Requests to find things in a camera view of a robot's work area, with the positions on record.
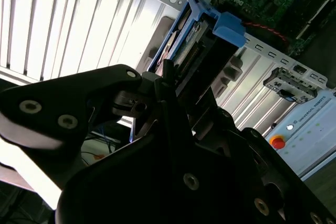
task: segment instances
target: white louvered panel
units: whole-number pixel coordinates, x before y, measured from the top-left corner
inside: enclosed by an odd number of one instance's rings
[[[32,31],[30,44],[28,44],[29,50],[26,56],[27,75],[36,80],[39,80],[41,76],[41,70],[43,65],[43,59],[46,47],[43,45],[47,44],[50,17],[53,11],[54,1],[50,0],[33,0],[32,4]]]
[[[11,24],[7,63],[10,69],[23,73],[28,46],[30,15],[34,0],[11,0]]]
[[[2,1],[0,65],[23,83],[116,63],[135,68],[160,19],[178,15],[158,0]]]

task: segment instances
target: red emergency stop button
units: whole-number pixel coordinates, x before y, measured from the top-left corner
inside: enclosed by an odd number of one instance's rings
[[[284,140],[284,137],[281,135],[276,135],[271,137],[269,143],[275,148],[275,149],[282,149],[286,145],[286,142]]]

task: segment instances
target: metal panel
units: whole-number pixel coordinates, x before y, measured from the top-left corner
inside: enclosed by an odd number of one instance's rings
[[[163,16],[159,0],[2,0],[2,72],[23,83],[124,63],[136,67]]]
[[[293,104],[264,87],[263,81],[278,67],[274,61],[244,47],[236,54],[243,74],[217,99],[234,118],[239,129],[253,127],[263,134]]]

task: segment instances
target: red cable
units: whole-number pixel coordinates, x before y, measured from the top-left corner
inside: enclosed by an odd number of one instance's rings
[[[285,38],[285,36],[282,35],[281,33],[279,33],[278,31],[274,30],[273,28],[269,28],[268,26],[264,26],[262,24],[256,24],[256,23],[252,23],[252,22],[244,22],[243,24],[246,25],[246,26],[260,27],[262,29],[268,30],[271,33],[278,36],[279,38],[281,38],[285,43],[288,43],[288,40]]]

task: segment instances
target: motherboard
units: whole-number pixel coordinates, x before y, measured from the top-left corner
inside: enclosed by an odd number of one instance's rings
[[[212,0],[244,22],[247,32],[299,58],[317,32],[336,16],[335,0]]]

